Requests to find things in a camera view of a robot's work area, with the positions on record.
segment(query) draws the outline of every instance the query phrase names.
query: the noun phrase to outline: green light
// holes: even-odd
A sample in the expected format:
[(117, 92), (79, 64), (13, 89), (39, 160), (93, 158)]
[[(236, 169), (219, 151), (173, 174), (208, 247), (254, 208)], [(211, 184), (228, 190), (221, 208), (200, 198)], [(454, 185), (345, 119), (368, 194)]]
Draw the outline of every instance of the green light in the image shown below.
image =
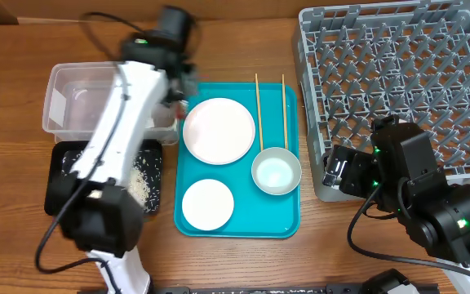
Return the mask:
[(458, 227), (460, 227), (460, 229), (463, 229), (466, 226), (469, 226), (469, 222), (466, 219), (458, 220)]

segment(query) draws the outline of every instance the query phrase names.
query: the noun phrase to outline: gray plastic basket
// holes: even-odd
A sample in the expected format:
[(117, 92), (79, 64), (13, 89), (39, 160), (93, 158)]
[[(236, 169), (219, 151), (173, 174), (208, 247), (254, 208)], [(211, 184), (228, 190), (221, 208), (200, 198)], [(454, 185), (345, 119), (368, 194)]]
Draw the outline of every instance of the gray plastic basket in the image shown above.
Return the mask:
[(398, 114), (429, 134), (450, 184), (470, 183), (470, 0), (314, 7), (293, 37), (317, 196), (333, 144), (371, 151), (370, 120)]

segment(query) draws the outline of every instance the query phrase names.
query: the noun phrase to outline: blue tray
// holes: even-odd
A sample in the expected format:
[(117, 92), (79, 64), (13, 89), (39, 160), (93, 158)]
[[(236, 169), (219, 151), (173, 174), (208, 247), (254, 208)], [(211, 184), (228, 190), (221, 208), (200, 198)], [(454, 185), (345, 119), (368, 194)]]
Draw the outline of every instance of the blue tray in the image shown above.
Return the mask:
[[(282, 85), (261, 83), (259, 89), (264, 148), (283, 148)], [(201, 83), (198, 95), (189, 99), (189, 110), (204, 100), (220, 97), (233, 99), (250, 111), (255, 121), (255, 140), (250, 151), (241, 159), (222, 166), (199, 161), (191, 155), (184, 142), (180, 142), (175, 187), (175, 225), (183, 234), (194, 237), (289, 238), (300, 225), (299, 187), (286, 195), (272, 196), (262, 192), (251, 178), (251, 164), (260, 151), (255, 84)], [(290, 151), (298, 158), (297, 100), (290, 87), (286, 87), (286, 107), (288, 145)], [(186, 221), (182, 212), (184, 193), (193, 183), (203, 179), (219, 180), (227, 185), (232, 191), (235, 201), (235, 208), (230, 220), (213, 231), (195, 229)]]

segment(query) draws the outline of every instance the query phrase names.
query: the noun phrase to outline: clear plastic container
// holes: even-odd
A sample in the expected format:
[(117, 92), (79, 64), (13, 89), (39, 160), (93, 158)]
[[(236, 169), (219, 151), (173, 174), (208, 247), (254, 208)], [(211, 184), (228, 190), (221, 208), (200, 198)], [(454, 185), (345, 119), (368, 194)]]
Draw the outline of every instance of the clear plastic container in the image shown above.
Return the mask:
[[(113, 83), (111, 62), (60, 64), (48, 81), (42, 128), (55, 135), (55, 141), (89, 140), (99, 122)], [(179, 140), (175, 111), (159, 105), (144, 131), (145, 139), (163, 144)]]

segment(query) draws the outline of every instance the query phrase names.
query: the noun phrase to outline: chopstick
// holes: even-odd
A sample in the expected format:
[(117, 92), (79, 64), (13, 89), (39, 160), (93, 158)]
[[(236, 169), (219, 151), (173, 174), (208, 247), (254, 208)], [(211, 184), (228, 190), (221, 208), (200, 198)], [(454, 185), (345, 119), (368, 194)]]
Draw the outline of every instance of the chopstick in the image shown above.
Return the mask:
[(286, 114), (286, 86), (284, 86), (284, 74), (282, 75), (282, 114), (284, 116), (284, 149), (287, 146), (287, 114)]
[(255, 86), (257, 89), (257, 116), (259, 117), (259, 136), (260, 136), (260, 151), (264, 150), (264, 142), (262, 140), (262, 118), (260, 117), (260, 93), (259, 93), (259, 78), (255, 74)]

